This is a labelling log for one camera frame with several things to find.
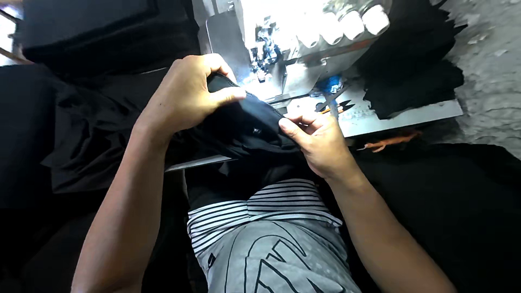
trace black garment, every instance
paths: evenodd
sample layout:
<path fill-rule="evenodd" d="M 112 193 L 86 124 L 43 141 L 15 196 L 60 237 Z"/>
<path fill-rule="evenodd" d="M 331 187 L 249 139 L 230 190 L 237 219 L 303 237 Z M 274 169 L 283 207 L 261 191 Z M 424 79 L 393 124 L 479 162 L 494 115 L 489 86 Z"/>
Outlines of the black garment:
<path fill-rule="evenodd" d="M 0 209 L 39 206 L 52 194 L 40 161 L 53 149 L 56 80 L 41 65 L 0 67 Z"/>
<path fill-rule="evenodd" d="M 454 27 L 449 13 L 439 9 L 444 2 L 394 0 L 391 26 L 355 63 L 366 82 L 364 99 L 380 119 L 453 99 L 453 89 L 463 84 L 462 72 L 441 61 L 466 27 Z"/>
<path fill-rule="evenodd" d="M 42 164 L 54 193 L 110 186 L 141 110 L 133 102 L 63 83 L 56 97 L 55 143 Z"/>
<path fill-rule="evenodd" d="M 447 60 L 442 60 L 400 83 L 375 79 L 364 99 L 380 119 L 408 108 L 453 100 L 454 88 L 463 85 L 463 72 Z"/>
<path fill-rule="evenodd" d="M 211 93 L 238 87 L 221 74 L 211 74 L 207 82 Z M 220 107 L 187 133 L 203 147 L 231 158 L 298 152 L 298 145 L 279 128 L 281 118 L 272 106 L 247 93 L 246 99 Z"/>
<path fill-rule="evenodd" d="M 495 145 L 397 149 L 353 154 L 458 292 L 521 291 L 521 161 Z M 355 263 L 350 265 L 356 283 L 371 284 Z"/>

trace white stripe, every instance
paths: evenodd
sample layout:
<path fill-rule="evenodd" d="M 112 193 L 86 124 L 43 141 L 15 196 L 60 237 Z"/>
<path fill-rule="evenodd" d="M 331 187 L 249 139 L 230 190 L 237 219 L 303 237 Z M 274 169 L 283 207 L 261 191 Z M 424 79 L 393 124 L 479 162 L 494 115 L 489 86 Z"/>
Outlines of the white stripe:
<path fill-rule="evenodd" d="M 315 185 L 315 183 L 313 181 L 306 180 L 306 179 L 286 179 L 286 180 L 279 181 L 277 183 L 292 182 L 292 181 L 305 182 L 305 183 Z"/>
<path fill-rule="evenodd" d="M 274 194 L 261 194 L 261 196 L 256 195 L 250 197 L 250 199 L 269 199 L 269 198 L 276 198 L 276 197 L 288 197 L 288 200 L 291 200 L 293 198 L 297 198 L 295 196 L 315 196 L 318 197 L 318 193 L 315 191 L 286 191 L 281 193 L 274 193 Z"/>
<path fill-rule="evenodd" d="M 210 216 L 211 214 L 213 214 L 212 216 L 215 216 L 215 213 L 220 211 L 220 210 L 224 210 L 224 211 L 231 211 L 231 210 L 235 210 L 237 208 L 244 208 L 246 207 L 246 201 L 239 201 L 239 202 L 236 202 L 236 203 L 233 203 L 233 204 L 230 204 L 230 205 L 223 205 L 221 207 L 217 207 L 217 208 L 214 208 L 214 209 L 211 209 L 211 210 L 208 210 L 208 211 L 203 211 L 203 212 L 200 212 L 198 214 L 192 214 L 190 216 L 188 216 L 188 223 L 187 225 L 190 225 L 192 222 L 194 222 L 195 220 L 199 220 L 201 218 L 204 218 L 204 217 L 207 217 L 207 216 Z"/>
<path fill-rule="evenodd" d="M 243 200 L 230 200 L 230 201 L 225 201 L 225 202 L 212 203 L 209 205 L 202 206 L 196 210 L 189 211 L 188 215 L 193 215 L 193 214 L 199 213 L 200 211 L 206 212 L 209 209 L 212 209 L 213 207 L 224 207 L 226 205 L 233 204 L 233 203 L 244 203 L 244 201 Z"/>
<path fill-rule="evenodd" d="M 300 195 L 298 194 L 298 196 L 295 196 L 295 197 L 261 197 L 261 198 L 256 198 L 256 199 L 249 199 L 248 200 L 248 204 L 251 204 L 251 203 L 257 203 L 257 202 L 276 202 L 276 201 L 297 201 L 297 200 L 321 200 L 320 197 L 316 196 L 316 195 Z"/>
<path fill-rule="evenodd" d="M 292 188 L 316 190 L 316 187 L 314 185 L 311 185 L 311 184 L 306 184 L 306 183 L 284 183 L 284 184 L 274 184 L 274 185 L 266 186 L 265 188 L 257 191 L 255 194 L 262 194 L 262 193 L 266 193 L 266 192 L 270 192 L 270 191 L 274 191 L 274 190 L 282 189 L 282 188 L 287 188 L 289 190 L 291 190 Z"/>
<path fill-rule="evenodd" d="M 187 231 L 198 257 L 225 234 L 248 222 L 296 219 L 342 225 L 329 213 L 312 181 L 288 179 L 266 186 L 247 201 L 220 202 L 189 212 Z"/>

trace fabric pile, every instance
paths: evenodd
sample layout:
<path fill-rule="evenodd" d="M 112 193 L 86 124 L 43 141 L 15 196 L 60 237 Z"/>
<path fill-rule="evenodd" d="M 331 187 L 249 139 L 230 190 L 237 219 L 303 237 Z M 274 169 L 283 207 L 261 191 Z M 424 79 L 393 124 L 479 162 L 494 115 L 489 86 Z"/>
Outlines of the fabric pile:
<path fill-rule="evenodd" d="M 467 25 L 454 27 L 445 2 L 393 0 L 391 26 L 355 63 L 378 118 L 455 98 L 463 72 L 442 59 Z"/>

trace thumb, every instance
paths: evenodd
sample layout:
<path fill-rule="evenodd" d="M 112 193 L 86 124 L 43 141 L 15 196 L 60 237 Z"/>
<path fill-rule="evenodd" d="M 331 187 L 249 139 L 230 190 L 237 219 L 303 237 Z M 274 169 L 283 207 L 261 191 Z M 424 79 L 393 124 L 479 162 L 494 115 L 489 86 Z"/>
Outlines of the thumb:
<path fill-rule="evenodd" d="M 287 136 L 296 141 L 301 147 L 305 147 L 306 144 L 309 144 L 311 137 L 291 120 L 282 118 L 279 120 L 279 126 Z"/>
<path fill-rule="evenodd" d="M 246 91 L 237 87 L 224 88 L 215 93 L 211 93 L 210 98 L 215 101 L 219 107 L 246 98 Z"/>

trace black textile scrap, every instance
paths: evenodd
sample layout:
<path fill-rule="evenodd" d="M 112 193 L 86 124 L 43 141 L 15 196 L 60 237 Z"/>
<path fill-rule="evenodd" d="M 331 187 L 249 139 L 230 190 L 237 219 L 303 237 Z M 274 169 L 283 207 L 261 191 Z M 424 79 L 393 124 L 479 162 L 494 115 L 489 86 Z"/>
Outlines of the black textile scrap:
<path fill-rule="evenodd" d="M 451 100 L 454 88 L 463 84 L 461 70 L 442 59 L 466 26 L 454 27 L 449 13 L 439 8 L 444 2 L 394 0 L 391 26 L 355 63 L 366 82 L 365 99 L 380 119 Z"/>
<path fill-rule="evenodd" d="M 140 112 L 128 100 L 64 84 L 56 97 L 54 150 L 42 161 L 51 168 L 53 192 L 110 186 Z"/>

